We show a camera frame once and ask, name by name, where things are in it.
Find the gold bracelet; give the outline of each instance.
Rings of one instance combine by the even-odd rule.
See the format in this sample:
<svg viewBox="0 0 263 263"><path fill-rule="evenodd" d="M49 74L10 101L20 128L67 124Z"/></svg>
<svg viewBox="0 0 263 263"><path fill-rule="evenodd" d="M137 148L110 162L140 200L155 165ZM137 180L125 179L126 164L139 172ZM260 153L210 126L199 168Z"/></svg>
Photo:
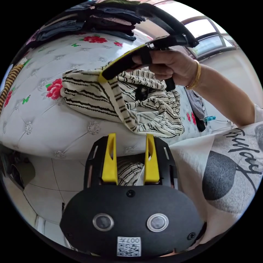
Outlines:
<svg viewBox="0 0 263 263"><path fill-rule="evenodd" d="M195 60L195 62L197 63L197 73L196 73L196 77L195 77L195 80L193 81L193 83L189 86L185 86L185 88L188 90L192 90L193 88L195 88L197 86L198 81L200 79L200 75L201 75L201 65L197 60Z"/></svg>

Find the green butterfly print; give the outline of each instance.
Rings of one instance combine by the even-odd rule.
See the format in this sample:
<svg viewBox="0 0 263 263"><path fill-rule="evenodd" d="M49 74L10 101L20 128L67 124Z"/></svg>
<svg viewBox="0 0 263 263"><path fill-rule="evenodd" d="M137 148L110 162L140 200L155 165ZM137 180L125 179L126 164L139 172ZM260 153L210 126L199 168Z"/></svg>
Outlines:
<svg viewBox="0 0 263 263"><path fill-rule="evenodd" d="M28 102L29 98L30 98L30 95L29 95L29 96L28 96L26 99L23 99L23 102L22 102L22 104L24 104L24 103Z"/></svg>

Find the hand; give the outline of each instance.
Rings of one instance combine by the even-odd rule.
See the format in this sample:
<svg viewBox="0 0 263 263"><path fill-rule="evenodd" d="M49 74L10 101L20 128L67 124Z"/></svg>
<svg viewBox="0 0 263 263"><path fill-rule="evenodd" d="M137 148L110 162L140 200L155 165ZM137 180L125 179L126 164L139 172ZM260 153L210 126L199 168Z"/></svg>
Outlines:
<svg viewBox="0 0 263 263"><path fill-rule="evenodd" d="M180 51L150 51L152 64L149 70L157 79L173 77L176 85L189 86L193 83L197 72L197 63L188 55ZM134 63L141 65L139 56L133 57Z"/></svg>

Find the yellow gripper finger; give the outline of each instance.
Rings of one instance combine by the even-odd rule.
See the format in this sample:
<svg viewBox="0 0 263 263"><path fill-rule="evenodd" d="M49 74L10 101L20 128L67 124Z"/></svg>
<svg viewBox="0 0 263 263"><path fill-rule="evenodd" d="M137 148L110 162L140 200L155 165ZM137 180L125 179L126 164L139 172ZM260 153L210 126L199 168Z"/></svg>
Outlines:
<svg viewBox="0 0 263 263"><path fill-rule="evenodd" d="M154 137L151 134L146 135L146 151L144 166L144 184L158 183L160 180L158 161L154 143Z"/></svg>
<svg viewBox="0 0 263 263"><path fill-rule="evenodd" d="M105 72L110 72L110 71L111 71L111 68L116 66L116 65L114 65L116 62L118 62L118 61L119 61L120 59L122 59L123 57L129 55L130 53L132 53L132 52L134 52L135 50L140 49L141 47L144 47L144 46L145 46L145 44L140 45L140 46L138 46L138 47L136 47L136 48L134 48L134 49L132 49L132 50L124 53L122 56L120 56L120 57L118 57L117 59L115 59L114 61L112 61L109 65L107 65L107 66L102 70L102 72L100 73L100 75L99 75L99 77L98 77L98 82L99 82L100 84L106 83L109 79L107 80L107 79L104 78L104 73L105 73Z"/></svg>
<svg viewBox="0 0 263 263"><path fill-rule="evenodd" d="M117 159L116 159L116 133L108 135L107 148L104 158L102 181L104 183L118 184Z"/></svg>

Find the window frame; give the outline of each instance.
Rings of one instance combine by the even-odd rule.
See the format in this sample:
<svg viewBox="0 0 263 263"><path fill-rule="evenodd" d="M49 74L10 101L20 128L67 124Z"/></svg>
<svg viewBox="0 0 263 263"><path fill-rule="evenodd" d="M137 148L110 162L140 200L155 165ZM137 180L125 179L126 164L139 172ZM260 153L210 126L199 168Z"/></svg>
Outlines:
<svg viewBox="0 0 263 263"><path fill-rule="evenodd" d="M233 43L231 43L230 41L228 41L226 38L224 38L223 34L220 33L219 29L217 28L217 26L214 24L214 22L207 16L195 16L195 17L191 17L188 19L185 19L184 21L181 21L181 23L183 25L187 25L189 23L195 22L195 21L199 21L199 20L208 20L208 22L213 26L215 32L211 32L202 36L199 36L196 38L196 40L198 40L199 42L201 42L204 39L208 39L211 37L215 37L215 36L219 36L220 41L222 43L222 47L218 48L216 50L213 51L208 51L207 53L204 53L200 56L197 56L194 52L192 52L189 48L185 47L185 49L187 50L188 53L190 53L190 56L193 57L194 59L201 61L204 60L208 57L214 56L216 54L220 54L222 52L226 52L226 51L231 51L231 50L236 50L237 47L233 45ZM228 41L232 47L227 47L225 40Z"/></svg>

